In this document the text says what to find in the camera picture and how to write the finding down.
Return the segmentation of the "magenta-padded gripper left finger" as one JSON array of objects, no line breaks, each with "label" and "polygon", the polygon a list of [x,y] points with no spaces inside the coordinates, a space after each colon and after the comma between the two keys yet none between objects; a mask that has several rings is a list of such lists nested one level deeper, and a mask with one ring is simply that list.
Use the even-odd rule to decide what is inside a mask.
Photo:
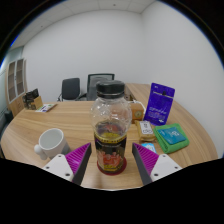
[{"label": "magenta-padded gripper left finger", "polygon": [[91,144],[87,143],[67,155],[56,155],[43,167],[43,170],[80,185],[91,153]]}]

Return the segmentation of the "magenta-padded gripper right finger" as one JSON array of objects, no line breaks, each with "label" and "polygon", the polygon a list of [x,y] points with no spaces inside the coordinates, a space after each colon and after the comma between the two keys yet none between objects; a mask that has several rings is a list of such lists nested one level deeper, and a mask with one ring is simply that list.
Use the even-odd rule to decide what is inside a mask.
[{"label": "magenta-padded gripper right finger", "polygon": [[181,170],[167,154],[158,155],[137,143],[132,144],[132,154],[144,185]]}]

